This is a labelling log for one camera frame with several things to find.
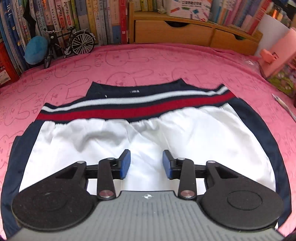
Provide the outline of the wooden drawer organiser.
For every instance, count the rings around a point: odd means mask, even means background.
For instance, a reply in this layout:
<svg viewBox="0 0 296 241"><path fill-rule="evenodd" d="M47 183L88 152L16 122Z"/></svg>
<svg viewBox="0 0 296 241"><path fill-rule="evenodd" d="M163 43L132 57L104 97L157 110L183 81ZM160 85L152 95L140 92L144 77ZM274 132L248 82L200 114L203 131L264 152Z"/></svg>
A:
<svg viewBox="0 0 296 241"><path fill-rule="evenodd" d="M248 35L236 28L211 22L176 18L153 11L134 11L134 6L134 1L128 2L130 44L191 44L254 55L263 36L258 30Z"/></svg>

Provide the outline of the white colourful patterned box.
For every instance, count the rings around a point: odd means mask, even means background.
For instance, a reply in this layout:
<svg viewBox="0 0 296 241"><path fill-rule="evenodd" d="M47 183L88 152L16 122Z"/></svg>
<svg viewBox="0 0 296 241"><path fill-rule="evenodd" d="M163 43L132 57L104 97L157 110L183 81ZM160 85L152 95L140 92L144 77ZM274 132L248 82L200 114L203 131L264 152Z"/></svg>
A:
<svg viewBox="0 0 296 241"><path fill-rule="evenodd" d="M211 6L211 0L170 0L166 1L166 13L176 18L207 22Z"/></svg>

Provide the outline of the miniature black bicycle model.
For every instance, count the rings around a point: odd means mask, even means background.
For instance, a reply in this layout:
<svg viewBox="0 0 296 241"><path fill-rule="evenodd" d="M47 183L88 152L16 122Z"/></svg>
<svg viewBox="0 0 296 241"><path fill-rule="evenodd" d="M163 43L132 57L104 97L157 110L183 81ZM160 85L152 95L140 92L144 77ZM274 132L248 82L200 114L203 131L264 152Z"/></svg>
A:
<svg viewBox="0 0 296 241"><path fill-rule="evenodd" d="M95 47L95 36L93 33L88 32L88 29L82 29L77 32L74 32L75 27L70 27L67 30L68 33L61 34L58 36L57 34L62 32L63 29L55 31L48 31L44 28L44 31L49 34L50 41L48 44L48 50L44 57L44 68L47 69L50 67L51 62L54 57L54 46L60 48L63 52L64 58L74 55L82 55L89 54ZM65 47L57 44L55 39L59 39L61 37L69 36L67 45Z"/></svg>

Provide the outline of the blue plush ball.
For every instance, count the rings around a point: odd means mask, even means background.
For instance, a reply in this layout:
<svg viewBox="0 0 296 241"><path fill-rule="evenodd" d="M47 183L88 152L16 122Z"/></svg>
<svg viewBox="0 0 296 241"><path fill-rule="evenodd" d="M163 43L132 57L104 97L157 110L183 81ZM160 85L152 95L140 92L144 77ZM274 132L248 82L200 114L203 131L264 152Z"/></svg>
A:
<svg viewBox="0 0 296 241"><path fill-rule="evenodd" d="M36 65L43 61L48 50L48 41L42 36L33 37L25 50L25 61L30 65Z"/></svg>

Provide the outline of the pink bunny print cloth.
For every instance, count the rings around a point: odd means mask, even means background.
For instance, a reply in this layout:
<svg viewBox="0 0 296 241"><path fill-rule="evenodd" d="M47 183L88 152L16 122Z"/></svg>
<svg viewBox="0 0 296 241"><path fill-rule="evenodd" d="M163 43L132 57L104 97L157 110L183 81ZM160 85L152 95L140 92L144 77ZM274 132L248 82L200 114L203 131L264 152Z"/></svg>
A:
<svg viewBox="0 0 296 241"><path fill-rule="evenodd" d="M268 125L295 189L295 122L274 100L290 108L293 101L265 81L253 57L232 51L182 44L106 46L90 54L61 58L49 69L26 71L1 88L1 177L5 176L13 140L35 120L44 103L61 105L86 95L92 82L136 86L171 82L214 89L225 84Z"/></svg>

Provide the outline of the navy white track jacket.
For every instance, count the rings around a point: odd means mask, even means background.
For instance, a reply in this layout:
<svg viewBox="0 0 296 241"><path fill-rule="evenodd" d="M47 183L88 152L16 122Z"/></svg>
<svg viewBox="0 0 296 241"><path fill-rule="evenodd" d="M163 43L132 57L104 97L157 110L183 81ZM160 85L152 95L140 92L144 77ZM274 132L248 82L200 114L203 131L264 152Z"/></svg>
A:
<svg viewBox="0 0 296 241"><path fill-rule="evenodd" d="M124 190L172 190L162 154L198 165L213 160L272 189L292 213L290 183L278 144L261 116L225 85L202 89L178 79L120 87L92 83L86 96L58 105L50 95L11 146L1 192L4 232L19 227L11 211L22 190L77 161L97 164L131 152Z"/></svg>

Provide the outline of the row of upright books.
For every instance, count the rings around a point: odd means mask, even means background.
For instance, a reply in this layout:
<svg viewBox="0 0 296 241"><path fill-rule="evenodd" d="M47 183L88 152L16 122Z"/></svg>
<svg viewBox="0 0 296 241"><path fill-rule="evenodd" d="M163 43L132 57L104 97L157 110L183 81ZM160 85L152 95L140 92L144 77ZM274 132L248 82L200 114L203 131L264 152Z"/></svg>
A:
<svg viewBox="0 0 296 241"><path fill-rule="evenodd" d="M50 41L44 31L68 33L88 29L95 45L126 45L129 41L129 1L1 1L1 42L20 76L30 65L25 61L28 42L36 36ZM134 1L134 11L166 14L166 1ZM212 1L207 22L232 27L252 35L270 6L270 1ZM69 36L55 39L65 47ZM63 55L54 46L54 57Z"/></svg>

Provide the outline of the red plastic crate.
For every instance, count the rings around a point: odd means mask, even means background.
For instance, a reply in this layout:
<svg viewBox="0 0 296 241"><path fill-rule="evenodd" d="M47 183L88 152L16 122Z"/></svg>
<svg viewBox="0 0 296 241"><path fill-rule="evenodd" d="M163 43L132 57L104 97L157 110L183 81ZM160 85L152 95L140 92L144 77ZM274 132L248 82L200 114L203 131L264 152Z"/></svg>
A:
<svg viewBox="0 0 296 241"><path fill-rule="evenodd" d="M17 74L11 59L8 55L4 42L1 42L0 48L0 61L1 61L1 88L12 84L19 80L19 75Z"/></svg>

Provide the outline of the pink toy house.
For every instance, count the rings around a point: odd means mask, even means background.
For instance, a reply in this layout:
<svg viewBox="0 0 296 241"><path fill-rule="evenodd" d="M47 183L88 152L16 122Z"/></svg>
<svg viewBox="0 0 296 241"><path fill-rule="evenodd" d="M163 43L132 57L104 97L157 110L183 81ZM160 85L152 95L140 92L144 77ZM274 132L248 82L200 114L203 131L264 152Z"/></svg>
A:
<svg viewBox="0 0 296 241"><path fill-rule="evenodd" d="M287 96L295 97L295 28L270 50L262 49L258 64L265 80Z"/></svg>

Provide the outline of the white pen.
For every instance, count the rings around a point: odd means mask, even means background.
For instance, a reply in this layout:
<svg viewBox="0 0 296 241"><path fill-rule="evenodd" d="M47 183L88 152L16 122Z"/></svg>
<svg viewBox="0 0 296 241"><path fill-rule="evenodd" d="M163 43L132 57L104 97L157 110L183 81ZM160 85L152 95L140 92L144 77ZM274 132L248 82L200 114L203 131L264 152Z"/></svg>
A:
<svg viewBox="0 0 296 241"><path fill-rule="evenodd" d="M272 94L273 99L290 115L290 117L296 122L295 114L290 110L290 108L281 100L278 96Z"/></svg>

